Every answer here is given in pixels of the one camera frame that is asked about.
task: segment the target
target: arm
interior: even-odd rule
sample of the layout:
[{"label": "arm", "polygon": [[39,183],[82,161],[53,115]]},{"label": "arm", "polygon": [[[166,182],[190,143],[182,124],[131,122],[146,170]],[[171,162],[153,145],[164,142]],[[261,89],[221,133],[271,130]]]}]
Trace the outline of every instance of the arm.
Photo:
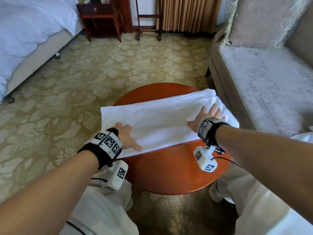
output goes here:
[{"label": "arm", "polygon": [[[131,127],[117,123],[123,149],[142,151]],[[99,166],[87,150],[64,162],[0,205],[0,234],[59,234]]]},{"label": "arm", "polygon": [[[194,121],[197,131],[202,117],[220,110],[214,105],[209,113],[202,108]],[[313,144],[268,133],[220,126],[216,142],[259,182],[313,224]]]}]

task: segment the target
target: carpet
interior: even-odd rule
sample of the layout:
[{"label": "carpet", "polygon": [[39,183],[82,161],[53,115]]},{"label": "carpet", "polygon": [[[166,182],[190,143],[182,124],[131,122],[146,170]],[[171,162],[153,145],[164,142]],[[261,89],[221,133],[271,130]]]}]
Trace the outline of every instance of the carpet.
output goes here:
[{"label": "carpet", "polygon": [[[207,88],[211,43],[176,33],[163,34],[160,42],[123,34],[122,43],[89,43],[79,34],[60,51],[61,59],[50,59],[13,92],[14,103],[0,105],[0,201],[75,155],[100,130],[101,106],[150,83]],[[142,234],[232,231],[233,223],[222,216],[221,205],[207,201],[206,191],[160,196],[134,190],[129,215]]]}]

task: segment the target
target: white sneaker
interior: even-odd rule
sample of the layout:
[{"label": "white sneaker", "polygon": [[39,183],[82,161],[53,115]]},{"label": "white sneaker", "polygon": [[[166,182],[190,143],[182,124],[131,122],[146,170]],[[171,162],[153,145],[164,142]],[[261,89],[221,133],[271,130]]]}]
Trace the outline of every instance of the white sneaker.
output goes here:
[{"label": "white sneaker", "polygon": [[221,202],[223,200],[223,196],[218,192],[216,186],[217,184],[215,181],[213,185],[209,188],[209,198],[214,202]]},{"label": "white sneaker", "polygon": [[131,208],[133,207],[133,205],[134,205],[134,201],[133,201],[133,198],[131,198],[131,199],[129,200],[129,202],[128,202],[128,205],[127,205],[126,208],[125,208],[125,211],[127,212],[127,211],[131,210]]}]

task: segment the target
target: orange-brown tabletop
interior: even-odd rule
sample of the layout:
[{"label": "orange-brown tabletop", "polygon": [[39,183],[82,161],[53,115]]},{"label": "orange-brown tabletop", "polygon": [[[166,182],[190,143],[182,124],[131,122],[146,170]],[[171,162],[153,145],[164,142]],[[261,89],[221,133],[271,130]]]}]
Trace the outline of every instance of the orange-brown tabletop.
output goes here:
[{"label": "orange-brown tabletop", "polygon": [[[128,92],[114,105],[152,101],[195,91],[198,90],[182,84],[154,83]],[[123,158],[128,164],[126,179],[140,189],[163,195],[181,195],[201,189],[220,177],[229,162],[217,159],[216,170],[212,173],[202,171],[193,155],[194,149],[200,145],[205,144],[199,139]]]}]

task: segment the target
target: black cable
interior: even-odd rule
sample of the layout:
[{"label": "black cable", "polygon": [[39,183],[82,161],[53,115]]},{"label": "black cable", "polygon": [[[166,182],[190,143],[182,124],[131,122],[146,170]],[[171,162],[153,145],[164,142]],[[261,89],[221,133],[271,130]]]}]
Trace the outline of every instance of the black cable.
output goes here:
[{"label": "black cable", "polygon": [[102,181],[104,181],[104,182],[108,182],[108,180],[102,179],[102,178],[92,178],[92,180],[102,180]]},{"label": "black cable", "polygon": [[69,221],[66,221],[66,223],[70,226],[72,226],[73,228],[75,228],[78,232],[80,232],[82,235],[86,235],[86,233],[84,233],[79,227],[75,226],[74,224],[72,224]]},{"label": "black cable", "polygon": [[236,162],[233,162],[232,160],[229,160],[229,159],[227,159],[227,158],[223,158],[223,157],[215,157],[215,158],[225,159],[226,161],[229,161],[229,162],[231,162],[231,163],[234,163],[235,165],[237,165],[237,166],[239,166],[240,168],[242,168],[242,166],[240,166],[240,165],[237,164]]}]

